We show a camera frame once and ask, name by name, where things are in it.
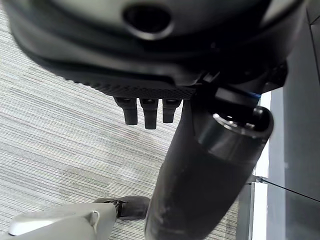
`black cable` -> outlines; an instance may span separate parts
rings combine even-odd
[[[259,178],[259,179],[258,179],[258,181],[259,181],[260,183],[265,182],[265,183],[267,183],[267,184],[274,185],[274,186],[276,186],[276,187],[278,187],[278,188],[281,188],[281,189],[287,190],[287,191],[289,191],[289,192],[292,192],[292,193],[298,194],[298,195],[300,195],[300,196],[302,196],[302,197],[305,197],[305,198],[307,198],[307,199],[311,199],[311,200],[314,200],[314,201],[317,201],[317,202],[319,202],[319,203],[320,203],[320,200],[317,200],[317,199],[315,199],[315,198],[313,198],[313,197],[310,197],[310,196],[304,195],[304,194],[302,194],[302,193],[299,193],[299,192],[293,191],[293,190],[288,189],[288,188],[286,188],[286,187],[280,186],[280,185],[278,185],[278,184],[275,184],[275,183],[270,182],[270,181],[268,181],[268,180],[265,180],[265,179],[263,179],[263,178]]]

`cylindrical joint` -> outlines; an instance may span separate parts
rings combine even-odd
[[[186,101],[151,199],[146,239],[204,239],[252,174],[273,126],[263,107],[240,124]]]

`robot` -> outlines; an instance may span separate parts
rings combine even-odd
[[[147,240],[204,239],[235,201],[272,134],[273,116],[258,103],[261,94],[285,84],[305,1],[2,3],[27,56],[66,80],[113,96],[127,125],[138,123],[137,99],[150,130],[157,126],[159,100],[164,123],[173,121],[183,100],[150,203],[131,196],[23,214],[5,239],[107,239],[131,203],[127,198],[144,209],[127,217],[146,216]]]

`gray carpet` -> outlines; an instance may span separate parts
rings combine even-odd
[[[0,6],[0,232],[13,216],[101,197],[150,197],[179,122],[124,124],[110,96],[63,80],[17,48]],[[208,239],[233,240],[237,203]],[[113,240],[144,239],[144,221],[117,222]]]

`round hole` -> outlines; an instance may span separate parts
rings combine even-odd
[[[123,14],[125,22],[138,31],[156,34],[164,31],[171,23],[170,14],[158,6],[135,5]]]

